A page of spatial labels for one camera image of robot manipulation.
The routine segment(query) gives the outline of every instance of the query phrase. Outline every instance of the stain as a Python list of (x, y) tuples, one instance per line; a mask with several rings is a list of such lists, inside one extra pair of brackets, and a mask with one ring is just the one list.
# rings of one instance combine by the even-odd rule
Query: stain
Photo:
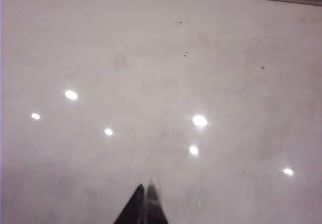
[(125, 54), (118, 54), (113, 62), (113, 66), (115, 69), (120, 70), (125, 68), (128, 65), (127, 57)]

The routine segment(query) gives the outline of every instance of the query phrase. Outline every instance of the black pointed object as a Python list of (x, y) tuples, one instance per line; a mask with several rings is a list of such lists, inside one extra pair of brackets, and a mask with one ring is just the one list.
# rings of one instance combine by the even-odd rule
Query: black pointed object
[(114, 224), (141, 224), (144, 187), (140, 184), (118, 216)]
[(144, 219), (146, 224), (168, 224), (154, 185), (149, 185), (147, 189)]

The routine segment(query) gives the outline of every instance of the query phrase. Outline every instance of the dark triangular tip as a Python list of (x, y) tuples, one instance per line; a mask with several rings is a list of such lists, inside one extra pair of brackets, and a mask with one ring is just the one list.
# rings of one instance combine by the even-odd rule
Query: dark triangular tip
[(144, 187), (140, 184), (114, 224), (137, 224), (141, 218), (143, 199)]
[(153, 184), (149, 185), (145, 197), (145, 221), (147, 224), (168, 224)]

